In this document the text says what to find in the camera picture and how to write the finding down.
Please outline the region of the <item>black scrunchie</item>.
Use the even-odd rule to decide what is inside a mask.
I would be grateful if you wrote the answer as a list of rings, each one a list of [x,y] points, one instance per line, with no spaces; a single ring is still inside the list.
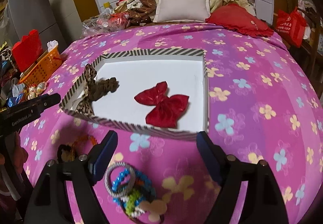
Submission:
[[[72,162],[75,160],[75,152],[72,146],[61,144],[58,147],[57,158],[58,163]]]

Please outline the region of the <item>small ceramic figurines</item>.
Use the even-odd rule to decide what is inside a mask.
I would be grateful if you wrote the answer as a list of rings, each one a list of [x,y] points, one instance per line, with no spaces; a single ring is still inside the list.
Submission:
[[[46,82],[40,82],[39,84],[31,84],[27,88],[27,99],[35,99],[42,95],[47,88]]]

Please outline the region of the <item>orange plastic basket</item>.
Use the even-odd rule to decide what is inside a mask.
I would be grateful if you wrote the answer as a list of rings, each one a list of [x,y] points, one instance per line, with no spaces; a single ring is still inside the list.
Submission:
[[[50,52],[44,52],[35,63],[33,63],[19,80],[19,84],[30,86],[46,82],[52,74],[62,65],[63,59],[55,46]]]

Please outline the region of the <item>leopard print bow scrunchie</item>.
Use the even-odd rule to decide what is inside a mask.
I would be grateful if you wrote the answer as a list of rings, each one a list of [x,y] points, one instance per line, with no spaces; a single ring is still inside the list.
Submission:
[[[76,111],[80,113],[94,115],[92,103],[108,93],[114,93],[119,87],[119,82],[115,77],[95,80],[96,75],[97,71],[87,64],[84,69],[84,93],[76,105]]]

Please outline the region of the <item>red paper box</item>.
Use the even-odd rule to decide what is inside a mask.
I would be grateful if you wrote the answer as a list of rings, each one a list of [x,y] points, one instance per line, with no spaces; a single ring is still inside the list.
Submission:
[[[42,54],[42,43],[37,30],[24,35],[12,48],[12,55],[20,72],[26,71]]]

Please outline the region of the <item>white tissue in basket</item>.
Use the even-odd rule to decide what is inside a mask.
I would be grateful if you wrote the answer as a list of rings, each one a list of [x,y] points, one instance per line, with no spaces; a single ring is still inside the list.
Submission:
[[[48,52],[52,51],[53,49],[57,48],[58,47],[58,41],[56,40],[53,40],[53,41],[49,41],[47,43],[47,49],[48,49]]]

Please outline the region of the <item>red satin bow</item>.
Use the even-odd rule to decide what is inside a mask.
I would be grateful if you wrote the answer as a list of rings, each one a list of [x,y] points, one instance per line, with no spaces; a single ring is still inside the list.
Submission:
[[[137,103],[154,106],[145,118],[146,123],[160,128],[177,128],[177,122],[185,113],[189,96],[176,94],[167,96],[168,84],[166,81],[157,83],[134,96]]]

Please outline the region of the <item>pink floral bedspread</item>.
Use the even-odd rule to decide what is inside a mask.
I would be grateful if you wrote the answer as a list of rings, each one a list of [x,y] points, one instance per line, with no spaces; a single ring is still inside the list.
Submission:
[[[279,35],[251,38],[210,24],[146,26],[73,42],[48,93],[65,95],[99,55],[136,49],[202,49],[210,99],[209,137],[244,162],[266,160],[290,223],[322,184],[322,106]],[[194,142],[118,131],[113,162],[152,180],[165,223],[203,223],[219,193]]]

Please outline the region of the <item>grey refrigerator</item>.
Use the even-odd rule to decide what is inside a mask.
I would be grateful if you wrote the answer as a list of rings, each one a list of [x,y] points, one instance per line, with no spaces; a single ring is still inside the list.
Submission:
[[[49,0],[8,0],[7,15],[7,34],[12,44],[21,41],[31,30],[37,30],[43,49],[53,40],[58,41],[60,53],[67,48]]]

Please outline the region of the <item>clear plastic bag of items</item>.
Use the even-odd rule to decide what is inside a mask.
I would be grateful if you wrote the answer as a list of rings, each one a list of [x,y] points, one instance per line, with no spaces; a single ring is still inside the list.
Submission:
[[[101,14],[82,22],[81,38],[124,30],[129,26],[129,13],[115,13],[113,9],[106,8]]]

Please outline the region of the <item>red ruffled cushion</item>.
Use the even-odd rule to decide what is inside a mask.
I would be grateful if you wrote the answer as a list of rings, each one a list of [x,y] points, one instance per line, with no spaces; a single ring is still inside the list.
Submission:
[[[205,19],[205,22],[254,38],[268,38],[274,34],[274,31],[265,22],[235,3],[219,7]]]

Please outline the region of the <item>red shopping bag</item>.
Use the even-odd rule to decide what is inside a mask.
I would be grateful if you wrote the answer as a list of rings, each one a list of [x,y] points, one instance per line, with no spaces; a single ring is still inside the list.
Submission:
[[[291,13],[278,10],[275,29],[289,45],[301,46],[306,26],[307,22],[297,7]]]

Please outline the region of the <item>white small pillow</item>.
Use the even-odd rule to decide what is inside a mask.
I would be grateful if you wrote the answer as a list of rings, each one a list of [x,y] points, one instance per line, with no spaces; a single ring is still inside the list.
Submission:
[[[153,22],[204,22],[209,17],[210,0],[158,0]]]

